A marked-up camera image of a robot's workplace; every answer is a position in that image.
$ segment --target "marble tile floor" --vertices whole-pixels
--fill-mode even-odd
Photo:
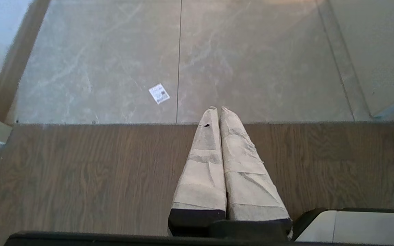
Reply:
[[[327,1],[52,0],[8,123],[195,123],[209,106],[373,120]]]

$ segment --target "sticker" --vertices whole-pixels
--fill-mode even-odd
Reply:
[[[158,105],[169,99],[169,95],[162,86],[162,84],[157,84],[152,88],[148,89],[148,91],[150,92],[150,94],[152,94],[153,99]]]

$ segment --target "barcode label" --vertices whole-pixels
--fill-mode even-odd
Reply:
[[[150,94],[152,94],[153,99],[158,105],[169,99],[169,95],[162,86],[162,84],[157,84],[152,88],[148,89],[148,91],[150,92]]]

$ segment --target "tile grout line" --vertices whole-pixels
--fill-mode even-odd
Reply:
[[[182,0],[180,0],[180,20],[179,20],[179,58],[177,62],[177,96],[175,105],[175,123],[177,124],[179,115],[179,73],[180,73],[180,37],[182,33]]]
[[[344,87],[344,82],[343,82],[343,78],[341,76],[340,68],[338,67],[337,59],[335,58],[335,55],[334,55],[334,50],[332,48],[331,40],[329,39],[328,31],[326,30],[325,20],[323,19],[323,15],[322,15],[322,12],[320,11],[320,7],[319,7],[319,4],[317,3],[317,0],[315,0],[314,2],[316,3],[316,8],[317,8],[317,12],[319,13],[320,20],[322,21],[323,30],[325,31],[326,39],[328,41],[328,45],[329,45],[331,55],[332,55],[332,58],[333,58],[333,61],[335,64],[335,68],[337,69],[337,72],[338,72],[340,84],[341,84],[341,87],[343,88],[344,96],[346,97],[346,102],[347,102],[347,105],[349,106],[349,111],[351,112],[351,115],[352,115],[352,121],[355,121],[354,111],[352,110],[351,103],[349,102],[349,97],[347,96],[346,88]]]

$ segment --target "wooden floor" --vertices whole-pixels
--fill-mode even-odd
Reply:
[[[0,149],[0,246],[20,230],[166,235],[196,126],[15,126]],[[394,209],[394,123],[248,125],[293,219]]]

